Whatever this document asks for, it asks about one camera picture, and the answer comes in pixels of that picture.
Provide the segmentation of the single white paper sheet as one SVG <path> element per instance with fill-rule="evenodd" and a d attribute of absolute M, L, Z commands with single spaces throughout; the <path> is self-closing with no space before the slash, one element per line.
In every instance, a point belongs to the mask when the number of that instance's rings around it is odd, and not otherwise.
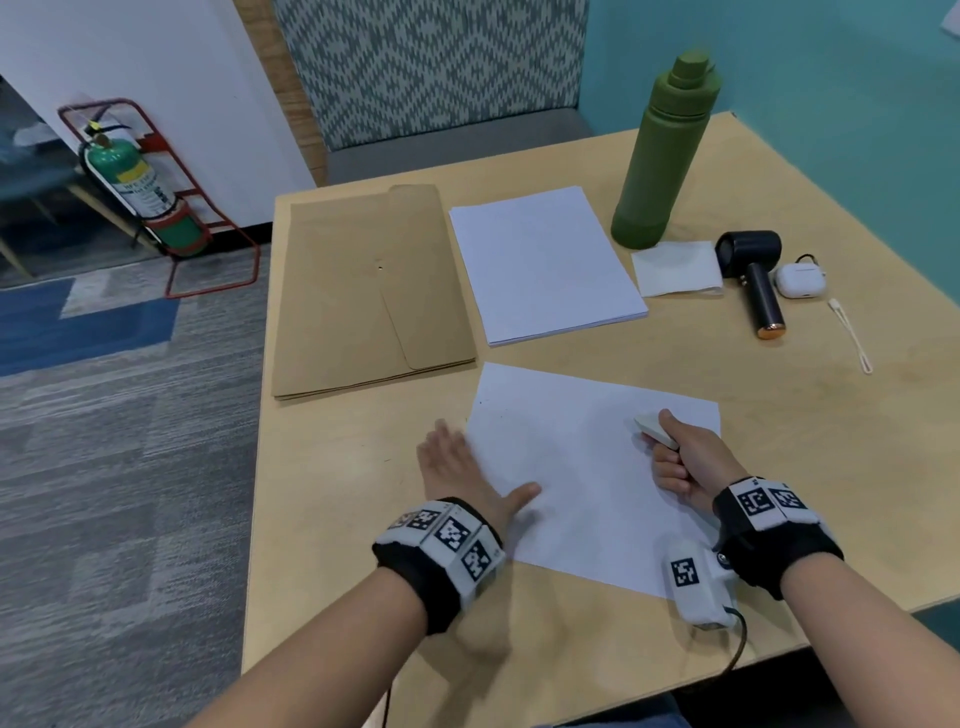
<path fill-rule="evenodd" d="M 665 408 L 721 431 L 713 401 L 486 363 L 466 438 L 499 493 L 541 486 L 505 537 L 510 558 L 669 599 L 668 542 L 707 544 L 716 526 L 653 481 L 636 418 Z"/>

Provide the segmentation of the white eraser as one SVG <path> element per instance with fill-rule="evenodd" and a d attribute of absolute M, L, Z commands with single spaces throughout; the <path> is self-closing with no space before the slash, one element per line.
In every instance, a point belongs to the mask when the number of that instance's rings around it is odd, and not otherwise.
<path fill-rule="evenodd" d="M 679 451 L 680 445 L 661 427 L 657 413 L 642 413 L 635 416 L 633 421 L 643 435 L 665 446 L 672 452 L 677 453 Z"/>

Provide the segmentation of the patterned grey upholstered bench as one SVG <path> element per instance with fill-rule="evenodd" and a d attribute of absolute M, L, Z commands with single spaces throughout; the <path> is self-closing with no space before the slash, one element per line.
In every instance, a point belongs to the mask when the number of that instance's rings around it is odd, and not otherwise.
<path fill-rule="evenodd" d="M 588 0 L 270 0 L 328 185 L 582 140 Z"/>

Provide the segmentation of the person's left hand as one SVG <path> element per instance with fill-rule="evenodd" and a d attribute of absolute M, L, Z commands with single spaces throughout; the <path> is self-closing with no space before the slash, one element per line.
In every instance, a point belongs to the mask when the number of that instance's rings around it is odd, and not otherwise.
<path fill-rule="evenodd" d="M 506 536 L 510 525 L 498 524 L 498 498 L 502 494 L 487 480 L 462 431 L 451 429 L 444 419 L 437 419 L 415 453 L 428 500 L 463 501 L 475 509 L 498 536 Z"/>

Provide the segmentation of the red metal extinguisher stand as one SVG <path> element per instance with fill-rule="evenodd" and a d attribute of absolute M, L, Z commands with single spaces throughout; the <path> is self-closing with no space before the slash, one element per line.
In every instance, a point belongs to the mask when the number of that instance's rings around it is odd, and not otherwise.
<path fill-rule="evenodd" d="M 216 205 L 207 191 L 200 185 L 196 177 L 189 170 L 181 156 L 154 123 L 144 108 L 129 98 L 109 98 L 104 100 L 67 103 L 56 110 L 58 120 L 69 130 L 78 142 L 78 162 L 84 176 L 96 183 L 104 191 L 110 193 L 132 217 L 131 237 L 134 242 L 155 250 L 166 257 L 170 262 L 170 270 L 165 282 L 163 297 L 166 300 L 182 300 L 213 293 L 226 292 L 233 289 L 247 287 L 258 282 L 261 264 L 261 246 L 255 237 L 252 237 L 243 227 L 234 221 Z M 119 195 L 109 188 L 105 182 L 96 176 L 85 173 L 79 156 L 81 146 L 88 140 L 85 130 L 91 122 L 98 122 L 102 126 L 115 124 L 126 125 L 127 128 L 115 130 L 110 134 L 114 138 L 126 138 L 135 143 L 140 152 L 174 188 L 188 204 L 198 221 L 203 223 L 211 237 L 204 251 L 191 257 L 179 258 L 162 247 L 158 238 L 146 227 L 139 224 L 132 209 L 121 200 Z M 179 267 L 189 259 L 197 258 L 202 254 L 214 251 L 216 244 L 225 242 L 237 244 L 246 248 L 251 254 L 251 270 L 245 278 L 227 283 L 214 284 L 209 287 L 194 290 L 180 289 L 176 278 Z"/>

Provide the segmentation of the black handheld fan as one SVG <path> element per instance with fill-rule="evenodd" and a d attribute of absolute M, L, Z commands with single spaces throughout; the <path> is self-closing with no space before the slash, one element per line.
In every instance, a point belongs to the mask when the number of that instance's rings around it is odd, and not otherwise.
<path fill-rule="evenodd" d="M 786 334 L 784 315 L 771 282 L 782 251 L 781 237 L 769 229 L 728 231 L 714 247 L 722 278 L 740 286 L 752 329 L 762 341 L 773 341 Z"/>

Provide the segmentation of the person's left forearm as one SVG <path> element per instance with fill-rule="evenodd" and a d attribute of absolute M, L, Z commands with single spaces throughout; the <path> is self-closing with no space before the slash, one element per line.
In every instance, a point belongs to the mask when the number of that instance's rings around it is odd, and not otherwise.
<path fill-rule="evenodd" d="M 185 728 L 362 728 L 426 637 L 414 589 L 378 567 Z"/>

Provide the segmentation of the white paper napkin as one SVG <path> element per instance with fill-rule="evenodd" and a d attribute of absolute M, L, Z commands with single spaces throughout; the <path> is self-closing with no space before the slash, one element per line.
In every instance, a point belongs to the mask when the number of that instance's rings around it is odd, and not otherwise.
<path fill-rule="evenodd" d="M 661 241 L 630 256 L 635 281 L 643 298 L 667 295 L 719 297 L 724 278 L 714 243 Z"/>

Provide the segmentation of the black right wristband with markers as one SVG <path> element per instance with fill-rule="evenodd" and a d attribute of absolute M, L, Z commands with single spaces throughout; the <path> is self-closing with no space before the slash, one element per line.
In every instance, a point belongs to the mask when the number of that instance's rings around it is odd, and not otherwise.
<path fill-rule="evenodd" d="M 816 553 L 845 559 L 821 517 L 786 483 L 746 477 L 720 491 L 712 510 L 720 525 L 714 551 L 776 601 L 783 600 L 782 580 L 796 562 Z"/>

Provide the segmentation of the green water bottle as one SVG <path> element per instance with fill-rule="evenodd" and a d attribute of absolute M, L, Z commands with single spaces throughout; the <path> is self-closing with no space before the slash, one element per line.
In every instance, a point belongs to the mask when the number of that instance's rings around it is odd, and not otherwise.
<path fill-rule="evenodd" d="M 722 79 L 705 51 L 679 54 L 643 112 L 610 235 L 630 250 L 660 242 L 709 125 Z"/>

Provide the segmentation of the person's right forearm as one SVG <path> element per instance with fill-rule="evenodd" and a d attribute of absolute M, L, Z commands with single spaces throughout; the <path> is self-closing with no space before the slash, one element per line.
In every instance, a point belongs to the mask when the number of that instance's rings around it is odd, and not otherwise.
<path fill-rule="evenodd" d="M 960 728 L 960 653 L 827 553 L 781 592 L 859 728 Z"/>

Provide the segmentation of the black wristband with markers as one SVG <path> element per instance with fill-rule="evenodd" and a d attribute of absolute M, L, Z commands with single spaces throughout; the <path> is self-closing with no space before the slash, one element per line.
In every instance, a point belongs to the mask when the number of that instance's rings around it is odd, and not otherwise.
<path fill-rule="evenodd" d="M 507 560 L 486 518 L 454 496 L 404 513 L 371 550 L 378 567 L 403 578 L 423 604 L 427 636 L 447 632 L 497 579 Z"/>
<path fill-rule="evenodd" d="M 783 600 L 782 580 L 796 562 L 816 553 L 845 559 L 821 517 L 786 483 L 746 477 L 720 491 L 712 510 L 720 525 L 714 551 L 776 601 Z"/>

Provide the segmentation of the white earbuds case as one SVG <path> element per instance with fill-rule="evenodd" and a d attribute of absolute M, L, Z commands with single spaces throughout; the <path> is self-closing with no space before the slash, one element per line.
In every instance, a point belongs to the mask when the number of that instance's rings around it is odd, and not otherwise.
<path fill-rule="evenodd" d="M 811 253 L 779 266 L 773 281 L 776 292 L 787 300 L 816 299 L 827 293 L 826 274 Z"/>

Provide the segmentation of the black left wristband with markers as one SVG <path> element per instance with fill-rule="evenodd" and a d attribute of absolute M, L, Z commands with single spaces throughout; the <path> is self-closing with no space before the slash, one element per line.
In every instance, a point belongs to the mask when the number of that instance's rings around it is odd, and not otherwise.
<path fill-rule="evenodd" d="M 423 604 L 427 636 L 447 632 L 497 579 L 507 560 L 486 518 L 454 496 L 404 513 L 371 550 L 378 567 L 403 578 Z"/>

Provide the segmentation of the brown paper envelope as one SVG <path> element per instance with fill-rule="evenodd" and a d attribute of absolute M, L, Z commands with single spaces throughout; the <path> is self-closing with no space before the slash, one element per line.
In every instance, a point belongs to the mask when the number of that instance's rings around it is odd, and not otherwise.
<path fill-rule="evenodd" d="M 437 188 L 294 204 L 275 336 L 278 400 L 473 362 Z"/>

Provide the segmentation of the green fire extinguisher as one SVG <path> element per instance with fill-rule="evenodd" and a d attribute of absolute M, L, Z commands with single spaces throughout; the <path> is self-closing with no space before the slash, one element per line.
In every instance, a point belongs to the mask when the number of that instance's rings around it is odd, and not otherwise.
<path fill-rule="evenodd" d="M 87 124 L 87 140 L 78 155 L 85 174 L 96 177 L 117 193 L 133 211 L 139 225 L 151 232 L 171 255 L 186 259 L 207 249 L 211 234 L 186 200 L 147 161 L 138 145 L 111 133 L 123 124 Z"/>

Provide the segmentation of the stack of white paper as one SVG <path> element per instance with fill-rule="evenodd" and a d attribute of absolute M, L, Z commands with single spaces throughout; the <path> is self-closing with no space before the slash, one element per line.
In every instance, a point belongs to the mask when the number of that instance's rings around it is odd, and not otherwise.
<path fill-rule="evenodd" d="M 449 216 L 488 346 L 648 314 L 581 186 L 457 206 Z"/>

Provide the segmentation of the blue chair with wooden legs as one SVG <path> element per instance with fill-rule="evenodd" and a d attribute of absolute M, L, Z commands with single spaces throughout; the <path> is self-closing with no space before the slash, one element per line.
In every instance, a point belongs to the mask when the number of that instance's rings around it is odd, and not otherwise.
<path fill-rule="evenodd" d="M 81 170 L 70 149 L 18 147 L 14 133 L 0 125 L 0 258 L 4 259 L 21 277 L 35 279 L 3 234 L 4 213 L 11 205 L 30 201 L 40 212 L 59 224 L 56 216 L 45 209 L 43 197 L 56 190 L 65 190 L 80 202 L 97 212 L 98 201 L 90 197 L 81 182 Z"/>

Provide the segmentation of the person's right hand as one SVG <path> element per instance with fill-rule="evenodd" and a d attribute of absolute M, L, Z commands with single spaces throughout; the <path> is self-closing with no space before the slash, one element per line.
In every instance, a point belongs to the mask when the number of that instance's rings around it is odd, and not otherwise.
<path fill-rule="evenodd" d="M 677 452 L 653 444 L 653 480 L 659 489 L 702 513 L 713 513 L 716 497 L 750 474 L 714 431 L 693 427 L 694 442 Z"/>

